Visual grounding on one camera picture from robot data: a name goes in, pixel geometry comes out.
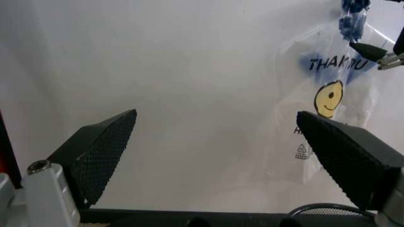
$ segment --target yellow smiley face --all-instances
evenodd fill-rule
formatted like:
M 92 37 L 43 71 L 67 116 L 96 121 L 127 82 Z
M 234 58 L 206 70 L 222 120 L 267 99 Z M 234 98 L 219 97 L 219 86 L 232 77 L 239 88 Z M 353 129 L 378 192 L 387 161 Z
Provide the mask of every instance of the yellow smiley face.
M 322 86 L 314 98 L 314 107 L 318 115 L 332 118 L 334 110 L 343 98 L 343 83 L 340 80 Z

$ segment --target white backdrop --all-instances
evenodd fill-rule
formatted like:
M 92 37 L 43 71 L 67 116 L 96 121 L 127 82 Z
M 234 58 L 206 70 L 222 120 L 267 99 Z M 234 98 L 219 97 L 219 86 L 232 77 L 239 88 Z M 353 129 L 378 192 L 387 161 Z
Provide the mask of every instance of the white backdrop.
M 1 1 L 0 104 L 20 169 L 80 126 L 136 108 L 135 133 L 98 207 L 287 212 L 349 204 L 325 172 L 302 185 L 267 181 L 262 169 L 275 51 L 337 18 L 338 3 Z M 374 0 L 368 22 L 395 40 L 403 12 Z M 389 82 L 370 129 L 404 150 L 402 81 Z

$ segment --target screw head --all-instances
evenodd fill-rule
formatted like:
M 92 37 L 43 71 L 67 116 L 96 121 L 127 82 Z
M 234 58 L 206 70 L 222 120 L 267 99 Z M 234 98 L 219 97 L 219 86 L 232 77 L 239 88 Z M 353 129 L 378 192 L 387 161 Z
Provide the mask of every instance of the screw head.
M 38 172 L 41 172 L 43 170 L 46 170 L 51 167 L 51 162 L 49 160 L 39 160 L 31 165 L 29 165 L 27 172 L 28 175 L 32 175 Z

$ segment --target plastic bag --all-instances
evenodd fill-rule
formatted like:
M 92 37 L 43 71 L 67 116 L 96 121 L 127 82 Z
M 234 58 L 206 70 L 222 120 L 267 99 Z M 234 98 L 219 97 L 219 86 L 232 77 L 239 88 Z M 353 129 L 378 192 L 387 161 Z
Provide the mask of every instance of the plastic bag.
M 273 113 L 266 165 L 276 179 L 306 182 L 320 168 L 296 125 L 298 111 L 365 128 L 388 72 L 349 47 L 334 21 L 284 44 L 276 56 L 279 101 Z M 391 49 L 393 42 L 365 25 L 361 42 Z

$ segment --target textured rubber pad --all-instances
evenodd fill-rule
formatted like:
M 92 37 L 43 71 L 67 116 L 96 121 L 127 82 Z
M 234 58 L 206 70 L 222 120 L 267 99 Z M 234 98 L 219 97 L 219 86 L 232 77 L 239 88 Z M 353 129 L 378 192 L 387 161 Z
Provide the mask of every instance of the textured rubber pad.
M 404 157 L 365 129 L 309 112 L 297 124 L 326 171 L 361 210 L 380 210 Z
M 63 167 L 78 208 L 88 208 L 101 197 L 126 148 L 136 115 L 136 110 L 129 110 L 84 126 L 49 156 L 49 161 Z

